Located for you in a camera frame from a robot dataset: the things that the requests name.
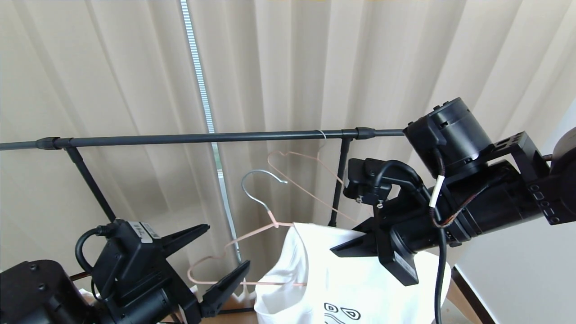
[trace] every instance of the vertical black pole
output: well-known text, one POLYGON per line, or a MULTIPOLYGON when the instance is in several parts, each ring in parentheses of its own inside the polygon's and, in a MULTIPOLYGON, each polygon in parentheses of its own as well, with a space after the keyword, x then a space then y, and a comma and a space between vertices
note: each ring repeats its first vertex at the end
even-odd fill
POLYGON ((92 174, 90 174, 90 170, 88 170, 88 167, 84 163, 84 160, 82 159, 82 156, 80 155, 78 149, 65 148, 64 150, 66 150, 72 162, 76 164, 78 171, 80 171, 80 174, 84 178, 84 181, 86 181, 86 184, 88 185, 90 190, 92 190, 94 197, 96 197, 96 200, 98 201, 98 204, 100 204, 100 207, 102 207, 102 210, 106 214, 106 217, 108 217, 110 222, 113 222, 116 219, 116 215, 114 215, 114 212, 112 211, 112 208, 110 208, 110 205, 106 201, 106 198, 104 198, 102 191, 100 191, 100 188, 98 188, 96 181, 92 177, 92 174))
MULTIPOLYGON (((340 145, 340 160, 338 161, 338 178, 344 179, 344 169, 346 168, 346 160, 348 159, 348 150, 350 149, 351 138, 342 138, 340 145)), ((342 192, 342 184, 337 180, 336 188, 334 189, 334 200, 332 201, 332 208, 338 209, 340 204, 340 193, 342 192)), ((330 222, 328 226, 336 227, 337 213, 333 210, 330 215, 330 222)))

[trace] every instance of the curtain gap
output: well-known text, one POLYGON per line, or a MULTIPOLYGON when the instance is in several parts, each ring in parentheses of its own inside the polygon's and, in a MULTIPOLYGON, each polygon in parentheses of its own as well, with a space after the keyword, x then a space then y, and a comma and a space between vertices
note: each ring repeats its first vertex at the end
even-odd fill
MULTIPOLYGON (((182 17, 184 19, 184 26, 186 27, 186 34, 188 36, 188 44, 190 45, 190 53, 192 54, 192 63, 194 64, 194 70, 196 71, 196 79, 198 81, 198 88, 200 90, 200 98, 202 99, 202 107, 204 108, 204 117, 206 118, 206 125, 208 126, 209 133, 215 133, 214 124, 212 122, 212 113, 210 110, 210 103, 208 101, 208 93, 206 91, 206 85, 204 84, 204 75, 202 74, 202 65, 200 63, 200 56, 198 55, 198 47, 196 46, 196 38, 194 37, 194 29, 192 28, 192 21, 190 19, 190 13, 188 12, 188 3, 186 0, 180 0, 180 6, 182 8, 182 17)), ((216 161, 216 169, 218 177, 218 183, 220 186, 220 195, 222 201, 224 202, 224 210, 226 211, 226 218, 228 219, 228 227, 230 229, 230 234, 232 239, 237 239, 236 228, 234 227, 234 220, 232 219, 232 211, 230 210, 230 203, 228 201, 228 195, 226 193, 226 184, 224 182, 224 171, 222 170, 222 163, 220 162, 220 154, 218 151, 218 144, 212 144, 212 151, 214 154, 214 160, 216 161)), ((236 251, 236 258, 238 264, 242 261, 240 255, 240 246, 238 243, 234 244, 234 250, 236 251)))

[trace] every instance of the white wall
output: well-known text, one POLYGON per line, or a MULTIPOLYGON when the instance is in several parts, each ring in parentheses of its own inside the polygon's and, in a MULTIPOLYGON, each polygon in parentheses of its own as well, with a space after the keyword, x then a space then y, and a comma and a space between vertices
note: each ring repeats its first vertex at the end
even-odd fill
MULTIPOLYGON (((576 100, 541 153, 575 126, 576 100)), ((539 218, 474 239, 457 266, 500 323, 576 323, 575 250, 576 222, 539 218)))

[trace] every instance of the white t-shirt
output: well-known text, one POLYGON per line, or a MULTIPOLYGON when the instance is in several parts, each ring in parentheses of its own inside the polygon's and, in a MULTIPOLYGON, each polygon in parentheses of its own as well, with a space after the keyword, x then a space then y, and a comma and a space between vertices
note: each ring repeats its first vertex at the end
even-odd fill
MULTIPOLYGON (((377 257, 339 258, 330 248, 364 235, 347 229, 294 223, 278 263, 257 285, 254 309, 259 323, 406 323, 434 319, 438 257, 414 256, 419 284, 402 285, 377 257), (291 283, 307 282, 298 287, 291 283)), ((450 282, 446 265, 442 300, 450 282)))

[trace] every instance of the beige curtain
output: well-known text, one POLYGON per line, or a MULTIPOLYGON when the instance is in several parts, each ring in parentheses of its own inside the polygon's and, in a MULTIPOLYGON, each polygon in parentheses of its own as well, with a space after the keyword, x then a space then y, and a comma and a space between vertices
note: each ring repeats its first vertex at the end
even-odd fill
MULTIPOLYGON (((2 142, 207 132, 178 1, 2 1, 0 35, 2 142)), ((211 225, 169 258, 182 276, 230 240, 210 144, 79 150, 118 218, 160 235, 211 225)), ((76 240, 107 219, 67 154, 2 152, 1 168, 0 268, 54 259, 80 272, 76 240)), ((92 264, 103 241, 86 244, 92 264)), ((196 275, 235 265, 230 256, 196 275)))
MULTIPOLYGON (((543 144, 576 96, 576 3, 571 1, 188 0, 218 132, 402 128, 462 97, 493 140, 526 130, 543 144)), ((321 141, 220 144, 239 235, 269 222, 240 179, 273 150, 315 154, 321 141)), ((321 158, 336 170, 339 141, 321 158)), ((350 157, 408 162, 403 138, 352 143, 350 157)), ((272 158, 331 204, 334 178, 314 162, 272 158)), ((265 175, 250 191, 282 221, 327 224, 330 209, 265 175)), ((347 198, 341 210, 368 213, 347 198)), ((339 217, 339 227, 354 222, 339 217)), ((282 230, 240 244, 252 278, 274 264, 282 230)), ((454 263, 462 250, 449 249, 454 263)))

